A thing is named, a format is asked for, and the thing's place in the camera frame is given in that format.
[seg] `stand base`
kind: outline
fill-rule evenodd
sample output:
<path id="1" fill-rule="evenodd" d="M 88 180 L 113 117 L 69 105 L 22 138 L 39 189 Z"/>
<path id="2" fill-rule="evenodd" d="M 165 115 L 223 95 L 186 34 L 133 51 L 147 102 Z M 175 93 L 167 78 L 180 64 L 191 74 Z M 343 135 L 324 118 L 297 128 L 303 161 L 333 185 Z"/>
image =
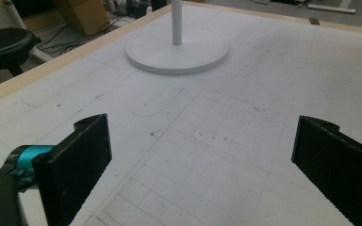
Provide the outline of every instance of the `stand base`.
<path id="1" fill-rule="evenodd" d="M 149 73 L 201 73 L 223 63 L 229 45 L 209 30 L 183 27 L 183 42 L 174 45 L 170 27 L 152 27 L 126 46 L 129 61 Z"/>

